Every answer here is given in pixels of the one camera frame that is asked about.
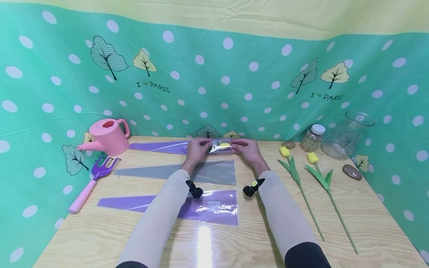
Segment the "black clip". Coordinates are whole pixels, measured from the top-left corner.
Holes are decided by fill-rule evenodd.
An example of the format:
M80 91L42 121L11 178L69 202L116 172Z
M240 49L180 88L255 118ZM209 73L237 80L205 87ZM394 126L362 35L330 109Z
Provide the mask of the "black clip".
M193 198L198 199L202 196L202 189L196 187L193 181L187 180L186 184L189 186L189 192L191 193Z
M252 197L254 193L256 193L256 191L259 189L259 186L261 186L264 183L265 179L258 179L255 180L254 182L252 182L252 184L250 186L245 186L243 188L243 192L245 195L247 195L248 197Z

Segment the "person's hand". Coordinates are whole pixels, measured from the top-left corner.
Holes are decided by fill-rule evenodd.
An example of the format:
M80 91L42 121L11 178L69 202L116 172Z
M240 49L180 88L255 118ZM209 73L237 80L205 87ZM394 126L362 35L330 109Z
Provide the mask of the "person's hand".
M232 140L233 150L241 155L255 168L259 177L262 172L270 170L267 163L259 151L258 143L255 140L237 139Z
M187 145L186 160L183 162L181 169L187 171L189 175L192 174L195 166L201 162L207 153L208 148L211 146L211 139L195 138Z

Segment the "pebble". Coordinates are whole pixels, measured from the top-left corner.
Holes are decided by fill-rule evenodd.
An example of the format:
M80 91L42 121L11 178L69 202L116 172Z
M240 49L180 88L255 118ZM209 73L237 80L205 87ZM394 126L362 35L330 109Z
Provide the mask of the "pebble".
M350 178L353 178L358 181L362 180L362 174L352 165L344 165L343 172Z
M281 145L286 147L287 149L294 149L295 148L295 143L293 141L285 141L285 142L282 142Z

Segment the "yellow wall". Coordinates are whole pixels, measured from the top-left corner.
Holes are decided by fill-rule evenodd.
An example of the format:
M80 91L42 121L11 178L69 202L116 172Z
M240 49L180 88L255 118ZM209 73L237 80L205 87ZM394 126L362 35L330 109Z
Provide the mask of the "yellow wall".
M320 40L428 32L428 0L0 0L103 12L138 21Z

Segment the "jar lid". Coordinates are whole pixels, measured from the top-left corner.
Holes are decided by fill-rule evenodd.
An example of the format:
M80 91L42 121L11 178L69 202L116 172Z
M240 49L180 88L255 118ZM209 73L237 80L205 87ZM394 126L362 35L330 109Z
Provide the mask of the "jar lid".
M322 125L314 124L313 126L311 126L311 132L313 132L314 134L322 135L323 133L325 133L325 131L326 129Z

